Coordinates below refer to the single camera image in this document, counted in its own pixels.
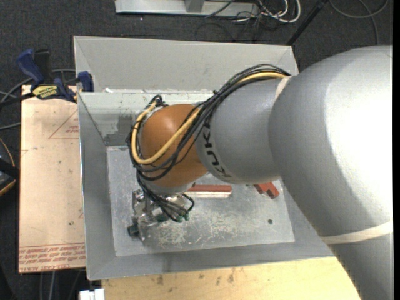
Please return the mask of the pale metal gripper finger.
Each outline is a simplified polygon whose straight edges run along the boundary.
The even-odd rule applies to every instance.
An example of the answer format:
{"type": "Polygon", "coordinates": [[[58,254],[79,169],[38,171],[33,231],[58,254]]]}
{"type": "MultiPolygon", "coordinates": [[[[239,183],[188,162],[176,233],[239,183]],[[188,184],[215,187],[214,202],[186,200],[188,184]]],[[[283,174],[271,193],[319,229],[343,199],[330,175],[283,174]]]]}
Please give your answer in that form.
{"type": "Polygon", "coordinates": [[[136,236],[141,241],[144,241],[150,237],[150,230],[157,225],[158,221],[151,213],[146,213],[138,218],[132,218],[132,236],[136,236]]]}
{"type": "Polygon", "coordinates": [[[132,217],[139,218],[146,214],[146,195],[142,189],[132,191],[132,217]]]}

